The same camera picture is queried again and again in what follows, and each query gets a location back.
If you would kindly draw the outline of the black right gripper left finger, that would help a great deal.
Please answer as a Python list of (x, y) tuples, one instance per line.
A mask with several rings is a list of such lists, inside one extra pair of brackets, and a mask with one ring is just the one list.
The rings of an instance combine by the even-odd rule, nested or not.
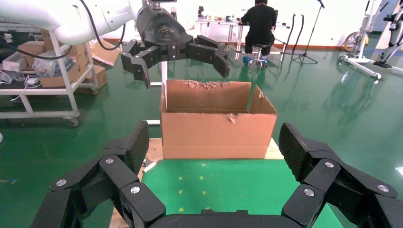
[(107, 200), (131, 228), (148, 228), (165, 216), (165, 206), (138, 177), (149, 141), (148, 123), (140, 121), (128, 136), (110, 140), (93, 160), (56, 178), (32, 227), (81, 228)]

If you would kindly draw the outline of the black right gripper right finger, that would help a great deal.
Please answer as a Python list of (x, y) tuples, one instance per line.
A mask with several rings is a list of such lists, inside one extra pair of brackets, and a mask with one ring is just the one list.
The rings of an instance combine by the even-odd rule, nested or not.
[(310, 228), (330, 204), (359, 228), (402, 227), (403, 202), (397, 191), (346, 164), (326, 143), (308, 139), (293, 124), (284, 123), (278, 147), (299, 182), (282, 216)]

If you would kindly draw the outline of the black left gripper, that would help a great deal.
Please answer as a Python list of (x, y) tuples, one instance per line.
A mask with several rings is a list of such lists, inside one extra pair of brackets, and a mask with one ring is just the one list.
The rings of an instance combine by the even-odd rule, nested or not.
[(143, 81), (146, 88), (151, 86), (149, 69), (160, 61), (188, 58), (213, 65), (223, 78), (229, 76), (230, 63), (224, 45), (203, 35), (193, 40), (165, 9), (143, 7), (137, 14), (136, 26), (144, 44), (137, 40), (122, 44), (121, 60), (123, 70)]

